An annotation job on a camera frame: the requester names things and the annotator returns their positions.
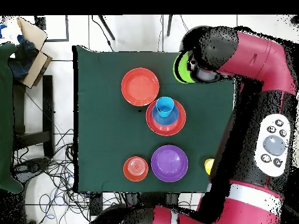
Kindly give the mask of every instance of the blue plate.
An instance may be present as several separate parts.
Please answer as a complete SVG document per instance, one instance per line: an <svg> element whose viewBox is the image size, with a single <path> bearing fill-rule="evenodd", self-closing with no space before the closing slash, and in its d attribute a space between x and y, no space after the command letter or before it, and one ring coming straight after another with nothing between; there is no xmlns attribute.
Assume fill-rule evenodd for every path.
<svg viewBox="0 0 299 224"><path fill-rule="evenodd" d="M163 118L159 115L159 112L156 108L156 106L154 106L154 108L152 109L152 118L160 125L171 125L173 124L179 117L179 110L176 107L176 105L173 107L170 115L166 118Z"/></svg>

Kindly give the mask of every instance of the purple plate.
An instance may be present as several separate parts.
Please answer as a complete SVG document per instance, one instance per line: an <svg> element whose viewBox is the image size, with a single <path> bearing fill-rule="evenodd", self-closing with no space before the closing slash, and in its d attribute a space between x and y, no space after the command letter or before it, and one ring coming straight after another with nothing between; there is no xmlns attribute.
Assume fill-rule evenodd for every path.
<svg viewBox="0 0 299 224"><path fill-rule="evenodd" d="M164 182L180 180L187 172L188 158L177 146L164 145L152 155L152 171Z"/></svg>

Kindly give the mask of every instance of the green tablecloth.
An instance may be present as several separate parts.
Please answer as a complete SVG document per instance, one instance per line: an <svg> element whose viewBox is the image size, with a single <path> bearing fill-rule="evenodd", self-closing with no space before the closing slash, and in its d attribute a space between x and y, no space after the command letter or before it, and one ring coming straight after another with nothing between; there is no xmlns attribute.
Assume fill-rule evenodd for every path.
<svg viewBox="0 0 299 224"><path fill-rule="evenodd" d="M12 71L8 58L18 49L11 43L0 45L0 189L19 193L22 185L11 177L13 148Z"/></svg>
<svg viewBox="0 0 299 224"><path fill-rule="evenodd" d="M213 158L232 112L233 80L209 85L179 83L172 72L174 52L91 52L77 46L79 75L78 190L126 192L206 191L204 161ZM145 121L147 106L128 103L121 80L131 69L143 67L156 74L159 94L179 101L186 110L184 128L173 136L152 132ZM189 168L181 180L166 183L151 170L151 156L166 144L186 153ZM149 165L147 177L131 182L124 162L141 156Z"/></svg>

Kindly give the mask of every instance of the yellow cup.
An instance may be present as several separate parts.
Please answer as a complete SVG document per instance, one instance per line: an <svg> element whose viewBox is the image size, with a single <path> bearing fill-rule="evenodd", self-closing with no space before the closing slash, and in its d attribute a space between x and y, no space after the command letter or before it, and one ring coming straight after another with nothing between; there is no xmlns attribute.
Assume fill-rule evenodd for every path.
<svg viewBox="0 0 299 224"><path fill-rule="evenodd" d="M204 168L206 169L206 172L207 172L208 175L210 175L210 173L211 173L213 163L214 163L214 159L207 159L204 162Z"/></svg>

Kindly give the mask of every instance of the blue cup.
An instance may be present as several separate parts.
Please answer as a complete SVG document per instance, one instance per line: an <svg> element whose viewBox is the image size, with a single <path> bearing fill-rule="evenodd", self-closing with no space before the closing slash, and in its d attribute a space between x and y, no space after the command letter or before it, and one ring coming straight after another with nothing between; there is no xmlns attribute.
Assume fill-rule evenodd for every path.
<svg viewBox="0 0 299 224"><path fill-rule="evenodd" d="M170 97L160 97L156 102L156 108L162 118L168 117L174 106L175 103Z"/></svg>

